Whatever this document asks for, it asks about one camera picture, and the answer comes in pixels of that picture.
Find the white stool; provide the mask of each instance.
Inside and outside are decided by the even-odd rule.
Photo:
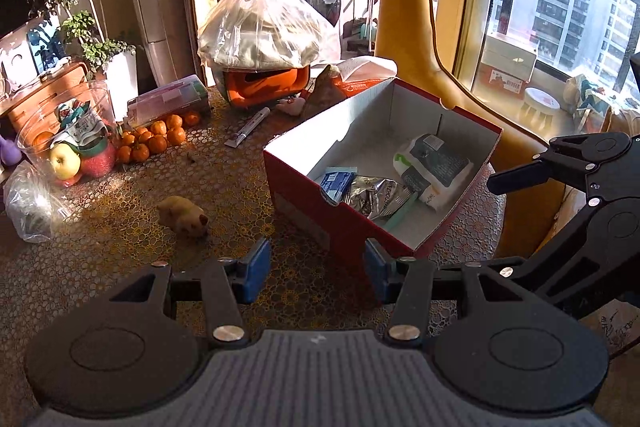
[[[530,125],[543,130],[551,127],[554,115],[560,109],[558,100],[549,93],[535,87],[527,87],[524,90],[524,103],[520,110],[520,117],[526,121],[530,119]],[[538,121],[534,122],[536,113],[539,113]]]

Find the yellow apple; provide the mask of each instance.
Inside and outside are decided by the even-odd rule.
[[[59,180],[73,178],[80,170],[80,156],[66,143],[59,143],[51,149],[49,161]]]

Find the cardboard box on windowsill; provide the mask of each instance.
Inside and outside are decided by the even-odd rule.
[[[471,113],[447,110],[417,87],[386,80],[349,98],[264,149],[264,164],[277,211],[309,233],[340,262],[358,269],[366,238],[394,257],[426,257],[457,215],[460,203],[489,161],[502,130]],[[356,167],[358,174],[400,181],[394,154],[409,140],[435,134],[474,165],[458,197],[436,212],[417,201],[392,233],[345,203],[329,202],[314,181],[327,167]]]

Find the white flower pot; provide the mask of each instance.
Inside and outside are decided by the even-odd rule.
[[[138,96],[136,55],[131,52],[119,53],[102,70],[107,77],[116,121],[123,121],[127,116],[127,102]]]

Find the white plastic bag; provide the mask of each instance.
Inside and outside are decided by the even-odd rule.
[[[305,0],[220,0],[199,31],[213,70],[304,68],[331,46],[332,26]]]
[[[62,202],[49,191],[46,179],[28,161],[15,168],[2,195],[15,231],[27,243],[52,239],[53,226],[69,216]]]

